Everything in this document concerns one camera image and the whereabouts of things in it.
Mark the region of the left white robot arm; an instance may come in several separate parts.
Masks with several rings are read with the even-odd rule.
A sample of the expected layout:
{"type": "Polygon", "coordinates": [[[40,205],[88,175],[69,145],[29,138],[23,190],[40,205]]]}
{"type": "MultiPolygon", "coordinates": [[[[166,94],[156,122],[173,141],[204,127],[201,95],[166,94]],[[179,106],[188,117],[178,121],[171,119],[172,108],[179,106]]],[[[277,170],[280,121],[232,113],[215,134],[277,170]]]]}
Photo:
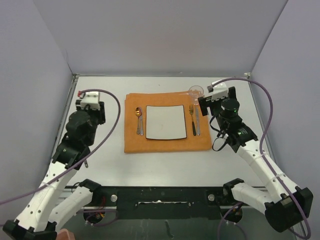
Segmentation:
{"type": "Polygon", "coordinates": [[[12,240],[54,240],[57,220],[50,218],[56,202],[70,179],[80,169],[80,162],[90,154],[98,125],[106,122],[105,104],[76,101],[76,111],[66,124],[66,133],[57,146],[48,171],[25,209],[2,227],[12,240]]]}

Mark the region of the green handled utensil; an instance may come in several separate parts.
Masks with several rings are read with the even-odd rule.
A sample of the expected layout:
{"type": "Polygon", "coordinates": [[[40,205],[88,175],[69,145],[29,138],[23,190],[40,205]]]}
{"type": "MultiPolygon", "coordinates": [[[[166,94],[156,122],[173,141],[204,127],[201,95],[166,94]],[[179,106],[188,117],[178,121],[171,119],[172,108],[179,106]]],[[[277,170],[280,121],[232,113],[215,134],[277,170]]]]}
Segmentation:
{"type": "Polygon", "coordinates": [[[194,122],[194,105],[193,104],[190,104],[189,105],[189,114],[191,116],[191,124],[192,124],[192,133],[194,136],[197,135],[197,131],[196,131],[196,126],[195,126],[195,122],[194,122]]]}

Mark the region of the silver spoon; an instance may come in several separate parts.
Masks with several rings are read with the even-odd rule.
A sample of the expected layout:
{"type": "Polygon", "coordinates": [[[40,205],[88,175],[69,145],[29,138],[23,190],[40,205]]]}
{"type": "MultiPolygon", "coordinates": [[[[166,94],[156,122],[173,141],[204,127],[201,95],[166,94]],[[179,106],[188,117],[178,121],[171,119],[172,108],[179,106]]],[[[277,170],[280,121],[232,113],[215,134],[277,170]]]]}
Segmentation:
{"type": "Polygon", "coordinates": [[[143,127],[143,115],[139,117],[139,126],[140,126],[140,135],[144,135],[144,127],[143,127]]]}

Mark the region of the orange cloth placemat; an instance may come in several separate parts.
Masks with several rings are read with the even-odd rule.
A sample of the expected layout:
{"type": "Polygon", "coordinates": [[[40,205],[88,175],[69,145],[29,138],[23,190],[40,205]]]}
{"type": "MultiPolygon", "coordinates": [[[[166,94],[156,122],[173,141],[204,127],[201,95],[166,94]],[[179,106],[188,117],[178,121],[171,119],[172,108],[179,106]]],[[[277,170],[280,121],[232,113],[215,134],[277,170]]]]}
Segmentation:
{"type": "Polygon", "coordinates": [[[191,98],[188,92],[166,93],[129,93],[124,100],[124,152],[159,153],[159,152],[189,152],[208,151],[212,147],[210,126],[207,116],[199,116],[200,135],[194,136],[192,120],[189,114],[191,98]],[[187,137],[185,139],[152,140],[136,134],[138,118],[135,115],[137,107],[144,113],[147,106],[169,107],[184,106],[187,137]]]}

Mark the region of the white square plate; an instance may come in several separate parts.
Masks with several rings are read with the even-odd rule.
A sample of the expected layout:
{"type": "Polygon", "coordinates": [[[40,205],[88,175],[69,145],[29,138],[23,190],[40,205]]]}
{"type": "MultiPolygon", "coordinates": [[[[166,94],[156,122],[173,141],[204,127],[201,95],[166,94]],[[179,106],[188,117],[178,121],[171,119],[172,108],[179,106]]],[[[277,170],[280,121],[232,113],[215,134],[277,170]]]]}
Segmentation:
{"type": "Polygon", "coordinates": [[[183,105],[146,107],[145,137],[149,140],[181,140],[187,138],[183,105]]]}

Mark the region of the clear plastic cup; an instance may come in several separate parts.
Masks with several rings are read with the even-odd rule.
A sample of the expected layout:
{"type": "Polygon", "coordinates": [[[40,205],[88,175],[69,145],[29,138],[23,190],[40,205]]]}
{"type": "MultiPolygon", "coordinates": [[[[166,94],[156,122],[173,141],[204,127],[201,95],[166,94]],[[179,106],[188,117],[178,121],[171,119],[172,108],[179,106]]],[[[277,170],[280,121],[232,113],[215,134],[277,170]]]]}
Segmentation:
{"type": "Polygon", "coordinates": [[[198,98],[204,96],[204,89],[199,85],[194,85],[189,88],[188,95],[190,97],[192,104],[198,105],[199,104],[198,98]]]}

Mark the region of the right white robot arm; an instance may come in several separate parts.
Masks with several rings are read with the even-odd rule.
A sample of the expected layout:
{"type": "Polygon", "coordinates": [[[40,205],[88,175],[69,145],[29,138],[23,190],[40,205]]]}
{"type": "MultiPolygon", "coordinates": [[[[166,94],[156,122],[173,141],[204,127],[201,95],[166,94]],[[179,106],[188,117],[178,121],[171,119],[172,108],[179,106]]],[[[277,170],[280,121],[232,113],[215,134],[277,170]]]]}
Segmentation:
{"type": "Polygon", "coordinates": [[[280,233],[307,219],[312,192],[307,187],[300,188],[286,176],[263,149],[257,135],[243,122],[236,89],[219,83],[208,86],[208,91],[211,96],[198,98],[202,115],[211,114],[219,126],[218,137],[251,167],[266,188],[263,192],[236,178],[223,185],[223,200],[230,205],[242,202],[258,210],[280,233]]]}

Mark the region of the silver knife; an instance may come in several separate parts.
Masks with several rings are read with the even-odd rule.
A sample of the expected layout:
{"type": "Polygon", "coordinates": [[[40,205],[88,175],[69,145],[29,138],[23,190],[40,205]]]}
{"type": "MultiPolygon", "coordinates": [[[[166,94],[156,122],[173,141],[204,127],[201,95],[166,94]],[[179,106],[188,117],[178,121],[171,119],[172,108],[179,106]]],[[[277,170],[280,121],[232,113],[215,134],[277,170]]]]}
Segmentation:
{"type": "Polygon", "coordinates": [[[200,115],[199,115],[199,110],[198,107],[196,106],[195,108],[195,115],[196,115],[196,134],[197,136],[200,136],[201,132],[200,132],[200,115]]]}

